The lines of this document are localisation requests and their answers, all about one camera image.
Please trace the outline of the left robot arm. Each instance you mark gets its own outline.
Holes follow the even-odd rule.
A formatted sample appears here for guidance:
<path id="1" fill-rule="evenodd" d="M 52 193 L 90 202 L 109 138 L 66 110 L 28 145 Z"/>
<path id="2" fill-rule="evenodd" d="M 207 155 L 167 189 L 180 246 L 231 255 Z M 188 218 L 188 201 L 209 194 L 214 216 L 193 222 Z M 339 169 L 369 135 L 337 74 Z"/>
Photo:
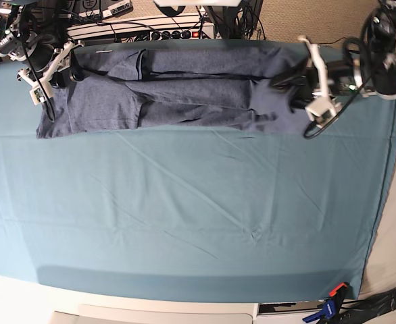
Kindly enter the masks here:
<path id="1" fill-rule="evenodd" d="M 322 46 L 309 37 L 300 36 L 299 41 L 307 57 L 272 80 L 278 90 L 296 90 L 291 109 L 304 109 L 310 120 L 318 121 L 341 113 L 342 96 L 396 99 L 396 1 L 379 1 L 360 36 L 342 39 L 338 61 L 326 61 Z"/>

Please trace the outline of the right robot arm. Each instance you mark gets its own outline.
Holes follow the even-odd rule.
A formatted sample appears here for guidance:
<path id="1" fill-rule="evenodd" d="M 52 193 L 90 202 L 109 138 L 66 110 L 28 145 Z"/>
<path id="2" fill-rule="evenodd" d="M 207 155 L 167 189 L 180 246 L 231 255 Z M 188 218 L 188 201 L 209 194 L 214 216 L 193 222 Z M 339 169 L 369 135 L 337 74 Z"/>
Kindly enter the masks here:
<path id="1" fill-rule="evenodd" d="M 48 9 L 48 18 L 39 16 L 38 1 L 0 1 L 0 58 L 8 57 L 26 67 L 18 72 L 37 97 L 50 97 L 52 88 L 64 88 L 84 79 L 74 50 L 84 43 L 67 35 L 60 12 L 66 2 Z"/>

